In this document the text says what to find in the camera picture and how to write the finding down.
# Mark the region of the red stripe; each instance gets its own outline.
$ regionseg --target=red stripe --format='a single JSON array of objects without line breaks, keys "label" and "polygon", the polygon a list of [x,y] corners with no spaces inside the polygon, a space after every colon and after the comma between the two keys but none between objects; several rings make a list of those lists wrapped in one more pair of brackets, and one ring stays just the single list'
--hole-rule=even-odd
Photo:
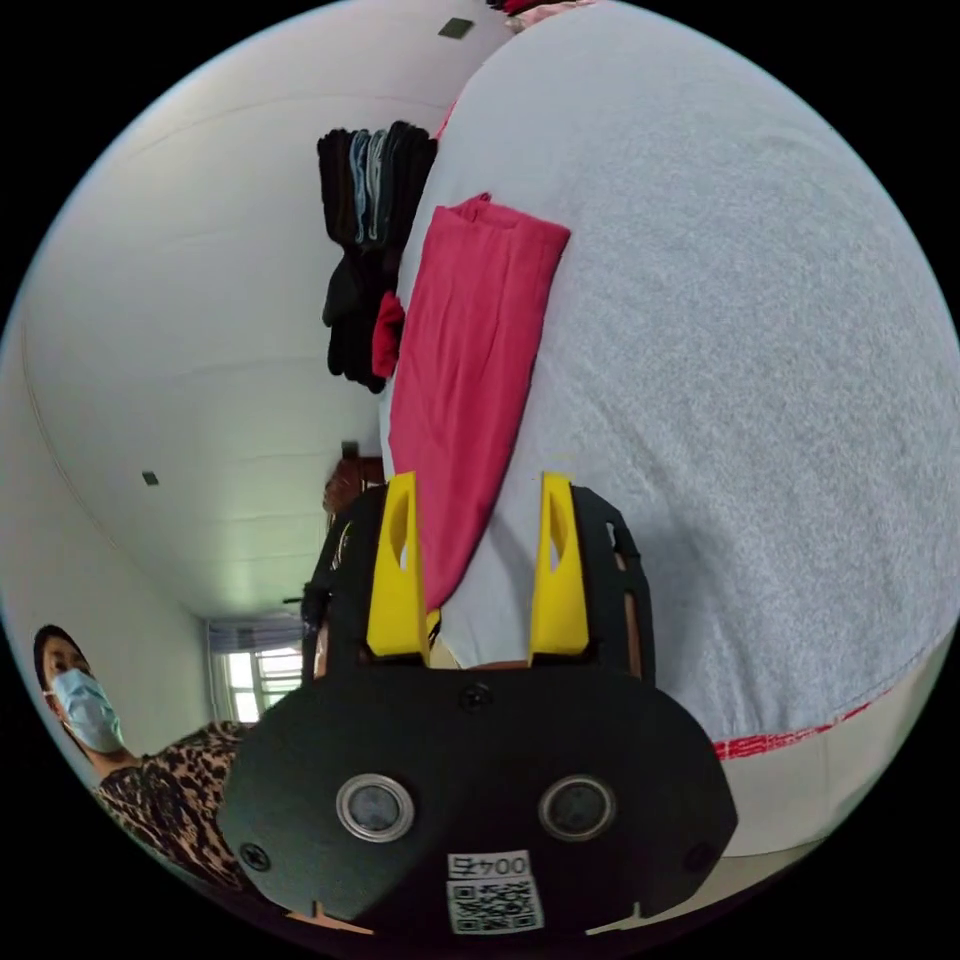
[{"label": "red stripe", "polygon": [[440,129],[433,135],[434,140],[439,140],[443,136],[443,131],[447,129],[447,121],[450,119],[450,114],[453,113],[453,108],[457,105],[457,100],[454,100],[450,106],[450,109],[447,111],[447,115],[443,118],[443,123],[440,124]]},{"label": "red stripe", "polygon": [[715,743],[713,746],[717,751],[717,756],[720,757],[721,760],[738,760],[742,757],[755,757],[761,753],[770,753],[773,750],[793,746],[793,744],[799,743],[801,740],[806,740],[815,734],[826,733],[827,730],[837,726],[838,723],[843,723],[844,720],[855,717],[869,706],[869,703],[865,703],[862,707],[857,707],[856,710],[851,710],[849,713],[834,720],[833,723],[828,723],[822,727],[808,727],[806,730],[797,730],[793,733],[760,734],[756,737],[739,737],[736,740],[723,740]]}]

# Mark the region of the red towel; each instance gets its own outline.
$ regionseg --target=red towel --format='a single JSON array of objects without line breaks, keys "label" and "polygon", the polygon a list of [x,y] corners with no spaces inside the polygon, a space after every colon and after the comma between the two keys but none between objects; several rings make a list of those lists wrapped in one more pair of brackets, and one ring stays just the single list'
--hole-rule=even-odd
[{"label": "red towel", "polygon": [[490,519],[569,238],[486,193],[434,211],[390,410],[396,471],[417,474],[428,610],[456,589]]},{"label": "red towel", "polygon": [[380,313],[373,328],[373,374],[389,380],[400,357],[400,328],[403,324],[403,307],[396,294],[389,290],[380,301]]}]

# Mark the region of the woman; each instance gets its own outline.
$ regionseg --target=woman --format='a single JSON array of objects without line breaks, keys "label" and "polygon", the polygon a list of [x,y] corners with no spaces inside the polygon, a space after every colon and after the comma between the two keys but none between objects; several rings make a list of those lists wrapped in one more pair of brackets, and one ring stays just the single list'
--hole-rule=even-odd
[{"label": "woman", "polygon": [[[347,527],[331,566],[339,566]],[[316,676],[326,669],[326,627]],[[217,825],[223,785],[251,724],[214,722],[155,754],[134,755],[120,722],[77,642],[60,627],[41,627],[33,644],[37,682],[47,705],[92,764],[98,802],[124,830],[163,859],[212,887],[250,896],[272,911],[337,929],[369,931],[324,917],[302,917],[266,900],[250,883]]]}]

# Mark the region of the window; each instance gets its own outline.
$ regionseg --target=window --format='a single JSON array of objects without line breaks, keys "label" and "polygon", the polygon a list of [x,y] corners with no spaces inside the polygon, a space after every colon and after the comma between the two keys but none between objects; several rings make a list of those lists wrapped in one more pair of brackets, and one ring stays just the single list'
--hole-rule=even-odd
[{"label": "window", "polygon": [[228,653],[222,661],[230,719],[256,723],[264,711],[300,686],[300,648]]}]

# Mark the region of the white ceiling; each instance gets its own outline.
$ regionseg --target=white ceiling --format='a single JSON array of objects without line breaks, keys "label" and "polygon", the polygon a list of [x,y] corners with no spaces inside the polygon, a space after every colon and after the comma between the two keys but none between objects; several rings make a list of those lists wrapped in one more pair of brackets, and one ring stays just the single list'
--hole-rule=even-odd
[{"label": "white ceiling", "polygon": [[[477,24],[462,41],[437,36],[452,16]],[[288,21],[162,97],[51,228],[22,301],[43,429],[91,516],[197,615],[296,595],[340,442],[379,451],[376,398],[326,368],[340,248],[317,139],[396,119],[433,132],[509,36],[483,0]]]}]

